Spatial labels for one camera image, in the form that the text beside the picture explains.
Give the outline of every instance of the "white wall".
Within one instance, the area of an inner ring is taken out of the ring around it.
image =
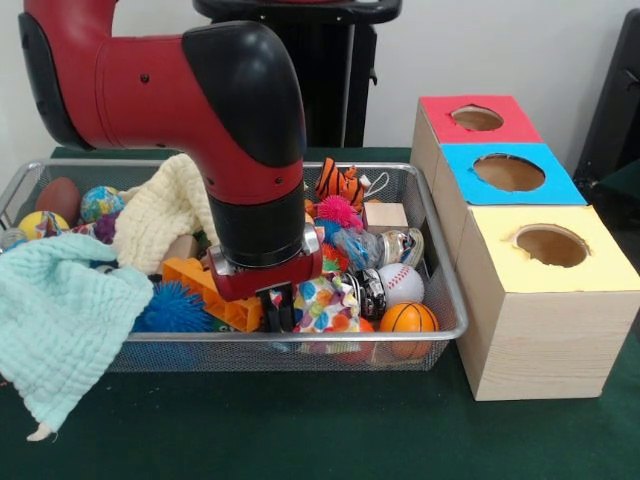
[[[379,86],[365,142],[411,144],[420,95],[515,95],[568,168],[582,148],[625,13],[638,0],[405,0],[378,27]],[[17,166],[54,147],[24,70],[16,17],[0,2],[0,189]],[[116,34],[177,33],[204,24],[188,0],[121,0]]]
[[[639,0],[405,0],[378,28],[365,142],[409,145],[420,95],[510,94],[569,170]]]

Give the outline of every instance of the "yellow box lid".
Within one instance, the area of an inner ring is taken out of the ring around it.
[[[506,292],[640,291],[635,268],[593,207],[470,207],[470,212]]]

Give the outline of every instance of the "mint green towel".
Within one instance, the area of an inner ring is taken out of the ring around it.
[[[151,300],[141,272],[91,268],[115,259],[110,247],[78,234],[0,255],[0,373],[40,424],[29,440],[60,429]]]

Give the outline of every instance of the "brown ball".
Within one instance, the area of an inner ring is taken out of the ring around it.
[[[73,227],[80,217],[81,200],[75,183],[67,177],[60,177],[42,190],[36,200],[36,210],[57,213]]]
[[[420,303],[400,303],[390,308],[380,322],[381,332],[437,332],[434,313]],[[391,352],[401,360],[423,358],[431,350],[431,342],[392,342]]]

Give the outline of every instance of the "blue patterned ball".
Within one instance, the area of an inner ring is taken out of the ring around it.
[[[85,193],[80,204],[80,216],[85,223],[93,223],[109,213],[120,212],[124,200],[113,187],[95,187]]]

